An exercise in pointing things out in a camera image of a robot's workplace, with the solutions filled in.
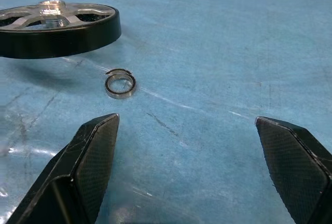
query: scratch on surface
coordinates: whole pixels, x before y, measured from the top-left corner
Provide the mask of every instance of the scratch on surface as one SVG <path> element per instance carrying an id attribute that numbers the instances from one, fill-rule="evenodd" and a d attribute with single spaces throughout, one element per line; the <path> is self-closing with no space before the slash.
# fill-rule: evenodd
<path id="1" fill-rule="evenodd" d="M 47 107 L 49 107 L 49 105 L 52 103 L 52 101 L 58 95 L 58 93 L 59 92 L 57 92 L 55 95 L 53 95 L 53 97 L 47 102 L 46 106 L 41 110 L 41 112 L 37 115 L 37 117 L 31 122 L 29 127 L 31 127 L 37 121 L 37 119 L 43 114 L 43 112 L 45 112 Z"/>
<path id="2" fill-rule="evenodd" d="M 143 197 L 147 197 L 146 195 L 143 195 L 143 194 L 141 194 L 141 193 L 139 193 L 139 192 L 137 192 L 137 191 L 135 191 L 135 190 L 133 190 L 133 192 L 136 193 L 136 194 L 139 194 L 139 195 L 141 195 L 141 196 L 143 196 Z"/>
<path id="3" fill-rule="evenodd" d="M 76 60 L 73 60 L 73 59 L 70 59 L 70 58 L 67 58 L 67 57 L 62 57 L 62 59 L 64 59 L 65 61 L 69 62 L 69 63 L 74 63 L 76 64 L 75 67 L 79 66 L 83 61 L 86 61 L 84 59 L 82 59 L 81 61 L 77 62 Z M 102 67 L 102 66 L 99 66 L 99 65 L 95 65 L 95 64 L 92 64 L 94 67 L 100 69 L 100 70 L 103 70 L 105 72 L 108 72 L 110 71 L 111 69 L 109 68 L 106 68 L 106 67 Z"/>
<path id="4" fill-rule="evenodd" d="M 151 92 L 150 90 L 147 90 L 146 88 L 142 88 L 142 87 L 140 87 L 140 88 L 141 88 L 144 92 L 146 92 L 146 93 L 148 93 L 148 94 L 150 94 L 150 95 L 152 95 L 152 96 L 154 96 L 154 97 L 160 98 L 160 99 L 162 99 L 162 100 L 164 100 L 164 101 L 167 101 L 168 103 L 171 103 L 171 104 L 173 104 L 173 105 L 175 105 L 175 106 L 179 106 L 179 107 L 183 107 L 183 108 L 187 108 L 187 109 L 191 109 L 191 110 L 197 110 L 197 109 L 194 108 L 194 107 L 186 106 L 186 105 L 183 105 L 183 104 L 180 104 L 180 103 L 174 102 L 174 101 L 172 101 L 172 100 L 170 100 L 170 99 L 167 99 L 167 98 L 161 96 L 161 95 L 158 94 L 158 93 L 153 93 L 153 92 Z"/>
<path id="5" fill-rule="evenodd" d="M 156 122 L 157 122 L 158 124 L 160 124 L 162 127 L 166 128 L 166 129 L 167 129 L 170 133 L 172 133 L 174 136 L 177 136 L 177 137 L 178 137 L 178 134 L 177 134 L 176 132 L 174 132 L 170 127 L 168 127 L 164 122 L 162 122 L 160 119 L 158 119 L 158 118 L 156 117 L 156 115 L 154 115 L 154 114 L 149 114 L 149 113 L 146 113 L 146 114 L 148 114 L 149 116 L 153 117 L 153 118 L 156 120 Z"/>
<path id="6" fill-rule="evenodd" d="M 28 87 L 28 88 L 24 89 L 19 95 L 15 96 L 13 99 L 11 99 L 11 101 L 9 101 L 9 102 L 5 105 L 5 107 L 9 106 L 11 103 L 13 103 L 13 102 L 14 102 L 15 100 L 17 100 L 19 97 L 21 97 L 22 95 L 24 95 L 25 92 L 26 92 L 27 90 L 29 90 L 30 88 L 31 88 L 31 87 Z"/>
<path id="7" fill-rule="evenodd" d="M 81 142 L 79 142 L 79 143 L 77 143 L 77 144 L 75 144 L 75 145 L 73 145 L 73 146 L 69 146 L 67 152 L 72 152 L 72 151 L 74 151 L 74 150 L 73 150 L 74 147 L 76 147 L 76 146 L 78 146 L 78 145 L 81 145 L 82 143 L 84 143 L 84 142 L 86 142 L 86 141 L 87 141 L 87 140 L 84 138 Z"/>
<path id="8" fill-rule="evenodd" d="M 27 142 L 27 134 L 26 134 L 26 126 L 23 122 L 22 116 L 19 114 L 19 128 L 20 128 L 20 133 L 21 133 L 21 137 L 22 137 L 22 144 L 26 145 Z"/>
<path id="9" fill-rule="evenodd" d="M 245 118 L 245 119 L 250 119 L 250 118 L 247 117 L 247 116 L 244 116 L 244 115 L 241 115 L 241 114 L 238 114 L 238 113 L 234 113 L 233 111 L 228 111 L 228 112 L 231 113 L 231 114 L 234 114 L 234 115 L 240 116 L 240 117 L 242 117 L 242 118 Z"/>
<path id="10" fill-rule="evenodd" d="M 175 198 L 187 198 L 191 197 L 192 193 L 177 194 Z M 195 197 L 197 199 L 210 199 L 210 200 L 220 200 L 223 198 L 228 199 L 230 203 L 233 202 L 233 195 L 230 190 L 220 190 L 220 189 L 200 189 L 196 192 Z"/>

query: wheel spoke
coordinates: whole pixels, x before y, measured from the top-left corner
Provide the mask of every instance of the wheel spoke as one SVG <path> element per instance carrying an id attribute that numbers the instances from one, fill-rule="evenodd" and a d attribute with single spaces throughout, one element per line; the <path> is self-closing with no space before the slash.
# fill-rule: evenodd
<path id="1" fill-rule="evenodd" d="M 86 22 L 81 21 L 77 16 L 75 15 L 64 15 L 63 16 L 65 20 L 68 22 L 69 27 L 72 26 L 78 26 L 78 25 L 83 25 L 86 24 Z"/>
<path id="2" fill-rule="evenodd" d="M 14 23 L 1 27 L 2 30 L 20 30 L 28 26 L 29 24 L 40 20 L 40 15 L 28 15 L 17 19 Z"/>
<path id="3" fill-rule="evenodd" d="M 101 6 L 97 8 L 96 5 L 93 4 L 68 4 L 67 12 L 77 15 L 77 14 L 96 14 L 96 15 L 113 15 L 115 11 L 112 8 L 104 8 Z"/>
<path id="4" fill-rule="evenodd" d="M 5 20 L 7 18 L 12 18 L 12 17 L 25 17 L 27 15 L 30 15 L 28 11 L 16 11 L 16 12 L 10 11 L 0 14 L 0 20 Z"/>

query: blue table surface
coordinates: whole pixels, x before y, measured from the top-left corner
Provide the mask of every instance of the blue table surface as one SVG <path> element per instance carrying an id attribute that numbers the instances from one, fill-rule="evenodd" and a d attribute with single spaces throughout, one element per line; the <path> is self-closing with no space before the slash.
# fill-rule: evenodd
<path id="1" fill-rule="evenodd" d="M 0 0 L 0 9 L 42 0 Z M 122 36 L 84 54 L 1 58 L 0 223 L 81 124 L 120 114 L 97 223 L 294 223 L 258 115 L 332 152 L 332 0 L 65 0 L 111 5 Z M 109 98 L 105 72 L 138 89 Z"/>

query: wheel rim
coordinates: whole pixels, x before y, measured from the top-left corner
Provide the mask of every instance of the wheel rim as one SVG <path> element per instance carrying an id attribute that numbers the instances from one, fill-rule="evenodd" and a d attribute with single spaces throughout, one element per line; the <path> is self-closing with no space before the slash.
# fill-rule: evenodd
<path id="1" fill-rule="evenodd" d="M 0 31 L 35 31 L 83 26 L 110 18 L 115 9 L 98 4 L 66 4 L 61 0 L 0 10 Z"/>

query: metal ring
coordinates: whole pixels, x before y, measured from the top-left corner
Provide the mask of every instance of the metal ring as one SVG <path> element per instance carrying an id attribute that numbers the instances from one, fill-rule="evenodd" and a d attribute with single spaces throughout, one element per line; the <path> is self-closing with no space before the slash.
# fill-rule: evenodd
<path id="1" fill-rule="evenodd" d="M 112 76 L 114 74 L 117 74 L 117 75 L 123 75 L 123 74 L 125 74 L 125 75 L 131 75 L 131 72 L 128 71 L 128 70 L 125 70 L 123 68 L 115 68 L 115 69 L 113 69 L 111 71 L 108 71 L 106 73 L 106 75 L 108 75 L 108 76 Z"/>
<path id="2" fill-rule="evenodd" d="M 131 87 L 129 90 L 127 90 L 125 92 L 115 92 L 109 88 L 110 83 L 112 83 L 115 80 L 121 80 L 121 79 L 127 80 L 131 83 Z M 106 88 L 106 92 L 107 92 L 108 96 L 110 96 L 114 99 L 117 99 L 117 100 L 121 100 L 121 99 L 130 97 L 134 93 L 135 87 L 136 87 L 136 80 L 131 74 L 112 74 L 105 81 L 105 88 Z"/>

